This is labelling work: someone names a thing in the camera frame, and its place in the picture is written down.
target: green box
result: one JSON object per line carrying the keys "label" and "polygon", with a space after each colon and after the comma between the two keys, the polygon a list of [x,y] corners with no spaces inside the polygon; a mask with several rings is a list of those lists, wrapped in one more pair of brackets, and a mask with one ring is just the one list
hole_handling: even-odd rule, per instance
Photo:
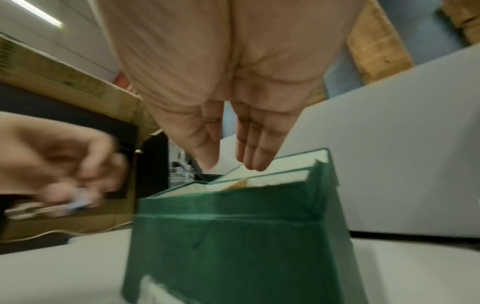
{"label": "green box", "polygon": [[[327,158],[315,157],[320,154]],[[295,159],[301,168],[293,168]],[[329,151],[278,158],[271,168],[239,167],[218,182],[143,199],[133,222],[125,299],[367,304]],[[245,176],[247,188],[222,190]]]}

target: white table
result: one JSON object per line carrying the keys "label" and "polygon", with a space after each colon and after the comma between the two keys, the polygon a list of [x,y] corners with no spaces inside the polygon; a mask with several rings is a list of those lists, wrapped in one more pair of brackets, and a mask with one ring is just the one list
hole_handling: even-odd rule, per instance
{"label": "white table", "polygon": [[[1,304],[120,304],[130,231],[0,256]],[[353,240],[370,304],[478,304],[480,252]]]}

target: green fabric cover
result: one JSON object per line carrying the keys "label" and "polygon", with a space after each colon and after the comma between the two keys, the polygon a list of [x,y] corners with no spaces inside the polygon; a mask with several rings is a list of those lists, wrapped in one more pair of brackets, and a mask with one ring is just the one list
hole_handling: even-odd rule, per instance
{"label": "green fabric cover", "polygon": [[333,163],[305,181],[143,199],[123,296],[150,276],[185,303],[367,304]]}

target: blurred hand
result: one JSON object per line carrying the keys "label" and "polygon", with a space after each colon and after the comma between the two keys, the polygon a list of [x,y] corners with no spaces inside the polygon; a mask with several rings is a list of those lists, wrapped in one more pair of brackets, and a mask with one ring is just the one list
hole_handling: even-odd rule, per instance
{"label": "blurred hand", "polygon": [[91,0],[110,44],[161,128],[208,170],[224,101],[236,157],[265,170],[364,0]]}
{"label": "blurred hand", "polygon": [[127,172],[111,136],[63,122],[0,112],[0,145],[0,194],[58,204],[86,188],[96,206]]}

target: palm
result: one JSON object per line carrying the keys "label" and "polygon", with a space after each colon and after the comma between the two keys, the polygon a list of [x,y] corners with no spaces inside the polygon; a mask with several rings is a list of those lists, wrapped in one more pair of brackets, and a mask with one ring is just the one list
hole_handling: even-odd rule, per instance
{"label": "palm", "polygon": [[231,100],[237,159],[265,170],[362,0],[100,4],[122,67],[164,131],[210,168],[219,157],[223,101]]}

